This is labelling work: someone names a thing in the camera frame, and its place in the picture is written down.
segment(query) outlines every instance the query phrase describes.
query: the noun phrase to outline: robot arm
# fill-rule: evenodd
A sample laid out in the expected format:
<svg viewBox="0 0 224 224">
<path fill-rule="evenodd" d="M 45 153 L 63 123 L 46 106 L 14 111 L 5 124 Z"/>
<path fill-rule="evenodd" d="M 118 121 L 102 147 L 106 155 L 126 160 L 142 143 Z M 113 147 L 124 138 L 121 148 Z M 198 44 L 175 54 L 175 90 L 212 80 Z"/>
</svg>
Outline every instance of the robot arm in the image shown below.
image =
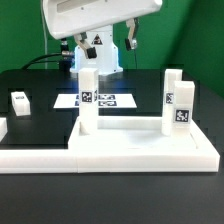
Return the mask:
<svg viewBox="0 0 224 224">
<path fill-rule="evenodd" d="M 137 46 L 137 17 L 159 11 L 162 0 L 43 0 L 49 32 L 55 39 L 74 36 L 87 58 L 96 57 L 86 42 L 86 32 L 127 21 L 130 28 L 126 39 L 128 50 Z"/>
</svg>

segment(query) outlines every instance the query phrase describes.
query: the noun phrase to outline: white robot body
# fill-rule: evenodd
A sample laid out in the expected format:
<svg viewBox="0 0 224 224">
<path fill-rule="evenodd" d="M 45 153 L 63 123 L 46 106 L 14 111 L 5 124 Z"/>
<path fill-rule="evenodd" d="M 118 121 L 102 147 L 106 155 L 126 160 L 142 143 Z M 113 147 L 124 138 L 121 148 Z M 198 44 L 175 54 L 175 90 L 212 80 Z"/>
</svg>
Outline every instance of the white robot body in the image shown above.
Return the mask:
<svg viewBox="0 0 224 224">
<path fill-rule="evenodd" d="M 122 72 L 119 66 L 118 48 L 113 43 L 113 26 L 108 25 L 87 32 L 87 41 L 91 47 L 96 48 L 97 58 L 86 59 L 83 50 L 75 48 L 75 65 L 71 73 L 78 73 L 82 68 L 98 68 L 100 75 L 109 75 Z"/>
</svg>

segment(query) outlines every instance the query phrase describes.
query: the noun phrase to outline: white block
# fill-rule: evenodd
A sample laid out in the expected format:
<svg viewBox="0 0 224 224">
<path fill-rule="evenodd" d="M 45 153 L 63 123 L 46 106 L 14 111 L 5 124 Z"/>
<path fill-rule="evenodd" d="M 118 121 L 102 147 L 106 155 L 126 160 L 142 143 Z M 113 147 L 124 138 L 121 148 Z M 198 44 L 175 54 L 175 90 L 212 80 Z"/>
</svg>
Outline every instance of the white block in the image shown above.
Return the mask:
<svg viewBox="0 0 224 224">
<path fill-rule="evenodd" d="M 8 132 L 6 118 L 0 118 L 0 141 L 5 137 Z"/>
<path fill-rule="evenodd" d="M 195 86 L 191 81 L 175 81 L 172 137 L 186 137 L 190 135 L 194 90 Z"/>
<path fill-rule="evenodd" d="M 79 71 L 80 130 L 84 134 L 97 130 L 98 74 L 95 68 L 83 68 Z"/>
<path fill-rule="evenodd" d="M 11 97 L 16 116 L 30 115 L 30 102 L 24 92 L 12 92 Z"/>
<path fill-rule="evenodd" d="M 170 136 L 173 121 L 174 82 L 182 79 L 182 70 L 166 69 L 164 78 L 162 134 Z"/>
</svg>

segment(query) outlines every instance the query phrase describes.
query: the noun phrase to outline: black cable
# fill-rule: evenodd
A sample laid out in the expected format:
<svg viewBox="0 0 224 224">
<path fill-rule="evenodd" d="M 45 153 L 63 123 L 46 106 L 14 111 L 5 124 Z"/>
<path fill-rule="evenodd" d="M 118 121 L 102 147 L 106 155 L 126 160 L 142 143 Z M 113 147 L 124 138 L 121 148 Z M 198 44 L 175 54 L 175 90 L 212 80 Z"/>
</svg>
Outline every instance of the black cable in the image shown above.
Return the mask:
<svg viewBox="0 0 224 224">
<path fill-rule="evenodd" d="M 53 54 L 42 55 L 40 57 L 37 57 L 37 58 L 33 59 L 29 63 L 25 64 L 21 69 L 26 70 L 27 68 L 29 68 L 30 65 L 34 64 L 35 62 L 38 62 L 41 59 L 55 57 L 55 56 L 61 56 L 61 53 L 53 53 Z"/>
<path fill-rule="evenodd" d="M 59 63 L 59 61 L 56 61 L 56 60 L 55 61 L 34 61 L 30 63 L 30 66 L 33 64 L 42 64 L 42 63 Z"/>
<path fill-rule="evenodd" d="M 134 57 L 135 57 L 135 69 L 138 69 L 138 61 L 137 61 L 136 49 L 134 49 Z"/>
</svg>

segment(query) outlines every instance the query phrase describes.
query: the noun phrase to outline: white foam board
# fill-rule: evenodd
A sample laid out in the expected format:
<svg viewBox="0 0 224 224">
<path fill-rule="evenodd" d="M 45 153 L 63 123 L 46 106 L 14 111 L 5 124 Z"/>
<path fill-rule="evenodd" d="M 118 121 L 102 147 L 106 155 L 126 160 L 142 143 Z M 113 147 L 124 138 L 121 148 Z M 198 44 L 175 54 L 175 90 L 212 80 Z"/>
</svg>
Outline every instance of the white foam board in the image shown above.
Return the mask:
<svg viewBox="0 0 224 224">
<path fill-rule="evenodd" d="M 219 154 L 192 122 L 191 135 L 161 134 L 160 117 L 99 117 L 83 135 L 79 119 L 69 139 L 78 172 L 217 172 Z"/>
<path fill-rule="evenodd" d="M 77 119 L 69 149 L 0 150 L 0 173 L 217 172 L 220 156 L 192 121 L 191 135 L 161 134 L 161 117 L 98 117 L 83 135 Z"/>
</svg>

